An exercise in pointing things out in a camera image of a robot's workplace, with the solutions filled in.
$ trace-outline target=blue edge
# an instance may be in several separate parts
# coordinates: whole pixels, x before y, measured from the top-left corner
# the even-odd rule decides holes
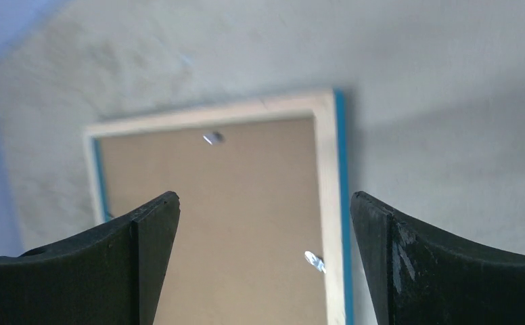
[[[334,90],[336,101],[336,124],[338,130],[338,174],[340,176],[340,206],[342,224],[342,265],[344,275],[344,311],[346,313],[346,325],[354,325],[354,292],[352,286],[352,255],[350,246],[350,200],[348,195],[348,154],[346,151],[346,106],[344,93]],[[99,176],[99,193],[101,206],[103,207],[104,220],[109,221],[107,195],[103,166],[101,165],[101,148],[99,142],[93,140],[93,151],[95,152],[95,163]]]

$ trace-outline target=concrete floor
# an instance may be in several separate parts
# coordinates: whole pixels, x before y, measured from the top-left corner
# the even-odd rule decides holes
[[[350,99],[352,190],[525,254],[525,1],[75,0],[0,63],[26,247],[93,225],[82,128],[311,86]],[[375,324],[356,258],[357,324]]]

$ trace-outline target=brown board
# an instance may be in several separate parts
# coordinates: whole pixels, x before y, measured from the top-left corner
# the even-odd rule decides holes
[[[99,139],[112,215],[181,198],[155,324],[326,324],[324,275],[304,259],[322,255],[314,132],[300,118]]]

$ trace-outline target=wooden frame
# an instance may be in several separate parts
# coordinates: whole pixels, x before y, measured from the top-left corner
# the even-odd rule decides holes
[[[203,106],[87,127],[84,148],[95,224],[101,224],[107,219],[99,138],[310,116],[315,122],[322,244],[327,270],[324,277],[327,321],[329,325],[352,325],[354,304],[350,266],[350,192],[346,172],[344,98],[339,92],[328,89],[294,96]]]

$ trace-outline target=blue strip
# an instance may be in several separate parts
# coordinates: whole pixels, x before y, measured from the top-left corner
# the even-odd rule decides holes
[[[97,167],[97,176],[99,177],[99,197],[101,199],[101,207],[103,208],[103,220],[109,221],[109,209],[107,206],[107,191],[105,188],[105,175],[103,174],[103,163],[101,162],[101,147],[99,141],[93,139],[93,152],[95,153],[95,165]]]
[[[344,309],[346,325],[354,325],[354,288],[352,286],[352,255],[350,246],[350,192],[348,190],[348,155],[346,152],[346,117],[344,93],[334,91],[338,130],[338,173],[340,175],[340,206],[342,210],[342,266],[344,274]]]

